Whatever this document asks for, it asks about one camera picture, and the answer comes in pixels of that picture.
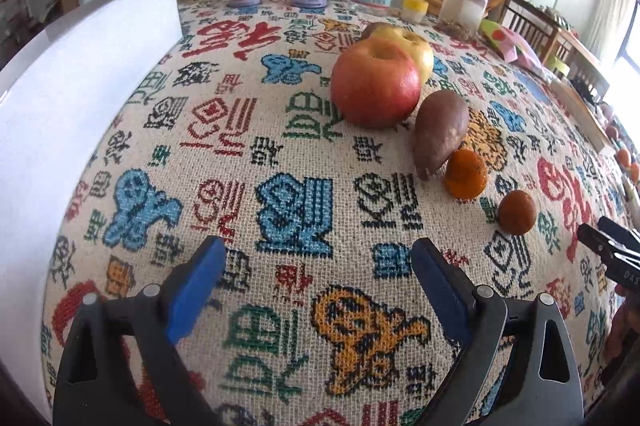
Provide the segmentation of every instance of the curtain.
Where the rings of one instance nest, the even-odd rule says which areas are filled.
[[[631,22],[636,0],[599,0],[584,38],[586,46],[602,63],[613,66]]]

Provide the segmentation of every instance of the red apple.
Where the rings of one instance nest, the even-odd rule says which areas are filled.
[[[409,117],[420,87],[409,53],[383,38],[352,44],[331,74],[331,100],[345,120],[365,128],[391,128]]]

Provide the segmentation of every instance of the orange embroidered figure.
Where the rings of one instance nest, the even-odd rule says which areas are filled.
[[[332,285],[313,301],[311,324],[334,345],[329,395],[348,395],[360,385],[386,388],[398,378],[395,355],[401,343],[415,338],[421,345],[431,339],[425,317],[407,319],[402,309],[387,309],[364,292]]]

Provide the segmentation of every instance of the small tangerine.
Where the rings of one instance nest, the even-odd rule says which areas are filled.
[[[454,151],[447,162],[444,187],[452,197],[471,200],[484,191],[487,172],[484,159],[475,151]]]

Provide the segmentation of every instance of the tablecloth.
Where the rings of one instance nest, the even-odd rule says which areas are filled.
[[[324,9],[203,0],[180,16],[184,37],[106,130],[60,228],[41,338],[50,399],[82,296],[122,298],[161,283],[215,234],[225,272],[177,349],[228,424],[411,424],[459,352],[412,273],[408,251],[422,236],[475,284],[505,297],[553,295],[591,403],[616,300],[575,230],[601,215],[630,220],[620,169],[542,81],[433,20],[385,19],[433,48],[422,98],[446,88],[468,103],[463,146],[484,158],[489,181],[462,202],[445,192],[442,170],[418,180],[415,112],[370,131],[331,102],[335,60],[380,18],[343,0]],[[538,209],[524,236],[495,221],[515,188]],[[135,342],[127,345],[146,410],[164,417]],[[488,411],[509,348],[503,340],[474,416]]]

